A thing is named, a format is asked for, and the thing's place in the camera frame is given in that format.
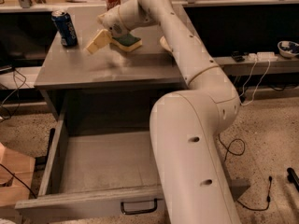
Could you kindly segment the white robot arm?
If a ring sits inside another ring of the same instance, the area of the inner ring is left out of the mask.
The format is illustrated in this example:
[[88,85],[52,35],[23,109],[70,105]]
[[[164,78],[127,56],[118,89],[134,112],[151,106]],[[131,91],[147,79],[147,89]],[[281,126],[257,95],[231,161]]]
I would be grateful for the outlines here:
[[241,224],[216,146],[235,120],[235,86],[170,0],[130,0],[98,18],[103,30],[87,46],[131,50],[132,30],[157,23],[187,85],[160,98],[149,119],[150,139],[171,224]]

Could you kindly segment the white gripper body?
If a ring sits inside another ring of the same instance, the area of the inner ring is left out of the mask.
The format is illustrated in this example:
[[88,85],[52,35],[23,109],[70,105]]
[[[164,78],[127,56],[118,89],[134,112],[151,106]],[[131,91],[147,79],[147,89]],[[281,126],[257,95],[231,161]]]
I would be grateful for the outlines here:
[[97,21],[102,24],[113,37],[128,35],[130,32],[121,19],[119,7],[113,7],[106,13],[98,15]]

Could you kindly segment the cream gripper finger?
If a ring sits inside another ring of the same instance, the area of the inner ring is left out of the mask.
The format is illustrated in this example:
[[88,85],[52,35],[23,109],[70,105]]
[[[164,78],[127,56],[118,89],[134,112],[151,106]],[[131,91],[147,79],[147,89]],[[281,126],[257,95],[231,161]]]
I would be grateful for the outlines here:
[[86,50],[90,54],[94,54],[111,42],[111,34],[107,29],[100,30],[96,36],[87,44]]

